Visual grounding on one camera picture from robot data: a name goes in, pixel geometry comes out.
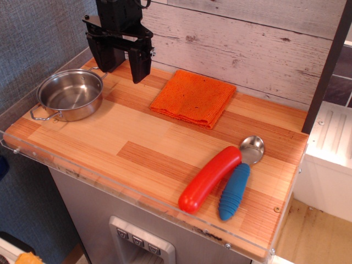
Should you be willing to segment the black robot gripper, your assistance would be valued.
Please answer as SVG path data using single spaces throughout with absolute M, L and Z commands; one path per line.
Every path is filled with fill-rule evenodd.
M 102 72 L 112 73 L 125 61 L 125 52 L 129 52 L 133 83 L 150 74 L 155 55 L 153 33 L 141 23 L 142 10 L 150 4 L 151 1 L 96 1 L 97 15 L 83 17 L 89 48 Z

